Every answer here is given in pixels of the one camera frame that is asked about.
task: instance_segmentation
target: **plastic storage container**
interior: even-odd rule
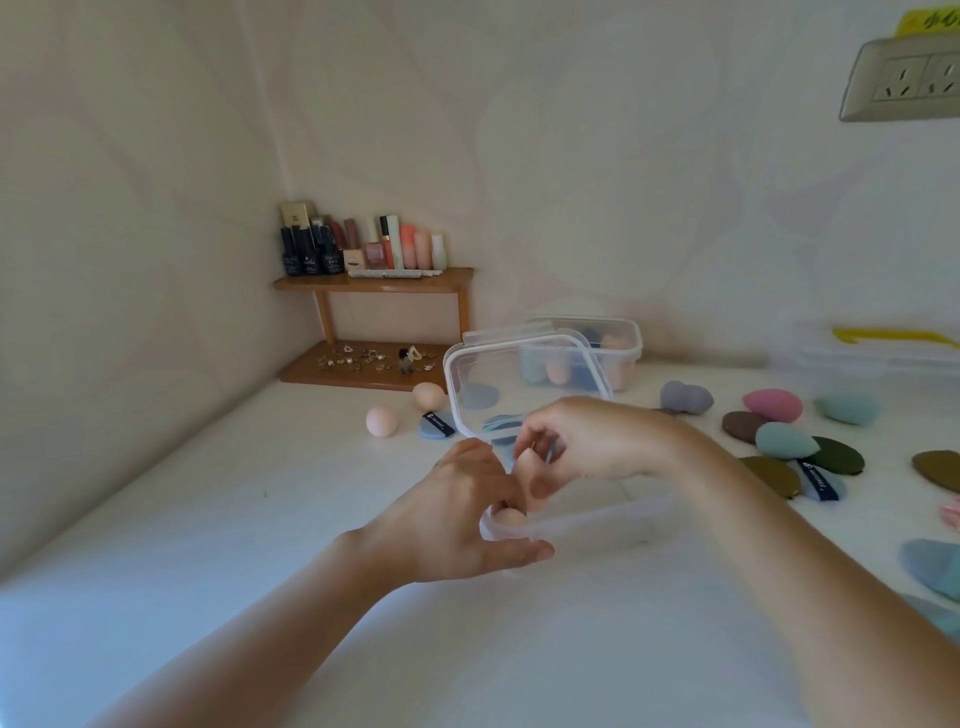
[[[494,444],[513,466],[513,442],[527,413],[570,394],[611,398],[597,349],[582,333],[546,321],[496,331],[472,331],[444,356],[450,409],[468,437]],[[495,389],[497,398],[490,398]],[[543,538],[557,549],[549,564],[649,541],[669,507],[669,496],[650,478],[579,480],[532,513],[521,528],[503,526],[488,512],[481,520],[491,539]]]
[[[854,392],[899,412],[960,408],[960,332],[955,329],[792,324],[776,337],[770,367],[782,386],[809,398]]]
[[[643,354],[640,327],[630,319],[597,316],[539,316],[531,323],[548,322],[553,328],[579,331],[594,348],[607,381],[614,392],[622,392],[630,383],[634,363]]]

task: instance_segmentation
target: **white table surface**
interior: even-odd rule
[[[688,418],[737,455],[720,418],[763,372],[639,364],[618,397],[658,403],[670,378],[716,397]],[[377,440],[364,414],[401,413]],[[799,425],[859,449],[867,471],[809,520],[894,589],[941,601],[898,545],[960,542],[949,494],[910,455],[955,449],[960,424],[885,413],[868,428]],[[68,728],[267,593],[449,447],[417,434],[404,393],[275,383],[78,522],[0,585],[0,726]],[[417,585],[380,603],[303,691],[289,726],[803,726],[789,671],[692,526],[536,578]]]

